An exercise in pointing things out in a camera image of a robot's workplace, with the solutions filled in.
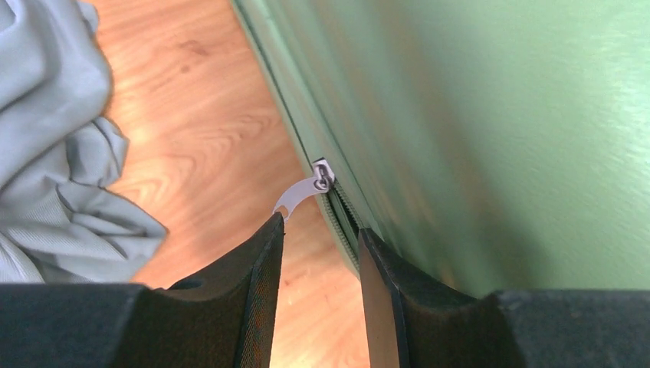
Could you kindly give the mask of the green suitcase blue lining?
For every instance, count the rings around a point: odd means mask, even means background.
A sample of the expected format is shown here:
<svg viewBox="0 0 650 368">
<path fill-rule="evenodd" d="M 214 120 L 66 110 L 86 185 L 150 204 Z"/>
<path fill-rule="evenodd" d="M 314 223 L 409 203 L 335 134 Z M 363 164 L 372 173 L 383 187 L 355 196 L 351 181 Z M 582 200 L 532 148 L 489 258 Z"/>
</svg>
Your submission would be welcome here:
<svg viewBox="0 0 650 368">
<path fill-rule="evenodd" d="M 346 264 L 466 294 L 649 287 L 647 1 L 236 1 Z"/>
</svg>

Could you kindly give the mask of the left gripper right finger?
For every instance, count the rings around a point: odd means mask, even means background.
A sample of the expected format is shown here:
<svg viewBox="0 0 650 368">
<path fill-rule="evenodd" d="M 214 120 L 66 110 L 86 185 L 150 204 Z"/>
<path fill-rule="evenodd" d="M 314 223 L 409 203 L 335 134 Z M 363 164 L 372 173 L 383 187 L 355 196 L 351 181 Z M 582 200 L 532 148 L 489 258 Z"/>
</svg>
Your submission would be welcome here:
<svg viewBox="0 0 650 368">
<path fill-rule="evenodd" d="M 373 367 L 647 367 L 646 291 L 462 294 L 359 232 Z"/>
</svg>

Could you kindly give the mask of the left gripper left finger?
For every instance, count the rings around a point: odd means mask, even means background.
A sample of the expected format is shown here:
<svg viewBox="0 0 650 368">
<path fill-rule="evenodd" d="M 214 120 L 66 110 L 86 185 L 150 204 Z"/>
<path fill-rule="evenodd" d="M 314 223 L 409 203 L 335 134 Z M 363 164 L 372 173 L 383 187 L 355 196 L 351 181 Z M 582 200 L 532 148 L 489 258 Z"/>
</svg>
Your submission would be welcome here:
<svg viewBox="0 0 650 368">
<path fill-rule="evenodd" d="M 267 367 L 284 243 L 272 215 L 168 288 L 4 284 L 3 367 Z"/>
</svg>

